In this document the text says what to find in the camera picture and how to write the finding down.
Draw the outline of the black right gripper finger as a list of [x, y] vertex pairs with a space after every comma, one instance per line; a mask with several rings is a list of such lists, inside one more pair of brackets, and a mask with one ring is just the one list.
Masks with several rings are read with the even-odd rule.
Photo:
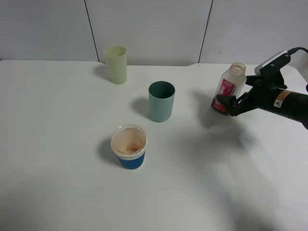
[[247, 76], [245, 84], [257, 90], [266, 88], [265, 79], [262, 75]]
[[254, 104], [251, 104], [255, 90], [245, 92], [239, 98], [236, 96], [217, 95], [217, 101], [222, 104], [230, 116], [238, 116], [255, 109]]

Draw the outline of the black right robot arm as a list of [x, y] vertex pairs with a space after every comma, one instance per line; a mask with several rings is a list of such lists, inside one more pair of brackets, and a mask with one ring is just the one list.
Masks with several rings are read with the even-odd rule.
[[308, 127], [308, 96], [288, 91], [281, 73], [270, 77], [270, 88], [267, 88], [263, 76], [248, 76], [246, 84], [255, 90], [251, 95], [253, 109], [261, 109], [286, 117]]

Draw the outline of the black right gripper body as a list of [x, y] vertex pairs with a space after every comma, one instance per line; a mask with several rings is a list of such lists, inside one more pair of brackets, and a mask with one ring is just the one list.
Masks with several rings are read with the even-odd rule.
[[276, 115], [292, 115], [292, 107], [287, 99], [289, 90], [274, 89], [265, 91], [264, 87], [252, 87], [250, 90], [250, 111], [261, 109]]

